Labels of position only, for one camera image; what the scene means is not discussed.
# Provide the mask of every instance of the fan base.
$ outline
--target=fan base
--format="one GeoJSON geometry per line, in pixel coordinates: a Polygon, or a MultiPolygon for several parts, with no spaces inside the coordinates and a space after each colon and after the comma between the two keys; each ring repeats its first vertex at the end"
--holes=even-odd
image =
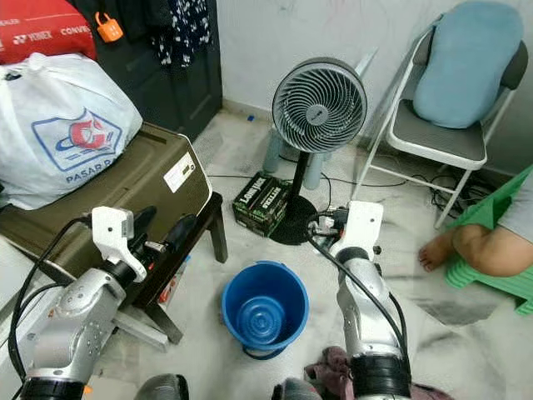
{"type": "Polygon", "coordinates": [[[285,217],[272,232],[270,239],[289,246],[306,242],[306,221],[314,213],[316,208],[309,200],[302,196],[293,198],[291,204],[287,204],[285,217]]]}

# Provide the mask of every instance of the light blue cushion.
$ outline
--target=light blue cushion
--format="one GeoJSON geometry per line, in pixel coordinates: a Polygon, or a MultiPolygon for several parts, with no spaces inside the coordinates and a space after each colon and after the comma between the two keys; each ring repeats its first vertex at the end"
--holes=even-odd
{"type": "Polygon", "coordinates": [[[523,34],[518,12],[498,2],[464,2],[438,23],[413,106],[427,121],[467,128],[482,119],[523,34]]]}

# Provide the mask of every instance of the green stool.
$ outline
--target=green stool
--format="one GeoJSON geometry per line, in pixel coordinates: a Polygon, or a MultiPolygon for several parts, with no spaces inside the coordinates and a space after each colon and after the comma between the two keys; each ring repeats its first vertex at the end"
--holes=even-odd
{"type": "MultiPolygon", "coordinates": [[[[532,169],[533,165],[512,178],[482,202],[469,207],[449,228],[478,223],[489,229],[494,229],[532,169]]],[[[517,313],[521,315],[533,313],[533,266],[514,277],[491,277],[477,272],[462,257],[458,257],[448,267],[446,281],[454,288],[463,288],[474,281],[482,282],[485,285],[523,298],[525,301],[515,310],[517,313]]]]}

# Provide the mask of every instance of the green box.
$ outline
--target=green box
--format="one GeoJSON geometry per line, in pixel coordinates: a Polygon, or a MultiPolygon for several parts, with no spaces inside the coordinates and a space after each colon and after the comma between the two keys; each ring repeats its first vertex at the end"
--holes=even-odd
{"type": "Polygon", "coordinates": [[[291,184],[264,172],[258,172],[233,200],[238,223],[268,238],[285,217],[291,184]]]}

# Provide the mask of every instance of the person's foot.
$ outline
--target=person's foot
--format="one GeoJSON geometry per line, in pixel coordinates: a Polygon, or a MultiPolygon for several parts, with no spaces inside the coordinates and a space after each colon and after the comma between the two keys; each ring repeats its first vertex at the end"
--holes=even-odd
{"type": "Polygon", "coordinates": [[[451,239],[455,229],[450,229],[435,237],[418,252],[418,261],[427,272],[440,267],[453,253],[451,239]]]}

